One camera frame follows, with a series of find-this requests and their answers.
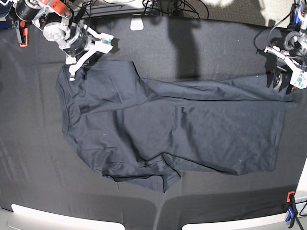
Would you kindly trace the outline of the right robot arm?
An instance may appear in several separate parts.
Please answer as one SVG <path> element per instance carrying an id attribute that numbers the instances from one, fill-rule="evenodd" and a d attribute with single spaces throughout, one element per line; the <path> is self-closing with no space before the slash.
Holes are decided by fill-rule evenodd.
<path id="1" fill-rule="evenodd" d="M 94 2 L 88 0 L 75 13 L 71 0 L 14 0 L 13 7 L 19 19 L 31 22 L 47 41 L 58 44 L 66 54 L 70 81 L 76 72 L 96 53 L 107 54 L 112 50 L 113 36 L 98 33 L 87 25 L 84 14 L 91 16 Z"/>

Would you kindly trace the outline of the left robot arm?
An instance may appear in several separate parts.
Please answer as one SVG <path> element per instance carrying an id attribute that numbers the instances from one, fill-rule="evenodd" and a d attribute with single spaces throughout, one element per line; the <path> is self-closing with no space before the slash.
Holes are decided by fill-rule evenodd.
<path id="1" fill-rule="evenodd" d="M 277 27 L 289 19 L 288 34 L 278 46 L 271 40 Z M 307 2 L 295 0 L 290 12 L 281 19 L 268 33 L 269 45 L 264 53 L 275 56 L 276 68 L 273 72 L 273 88 L 281 91 L 286 88 L 286 94 L 307 87 Z"/>

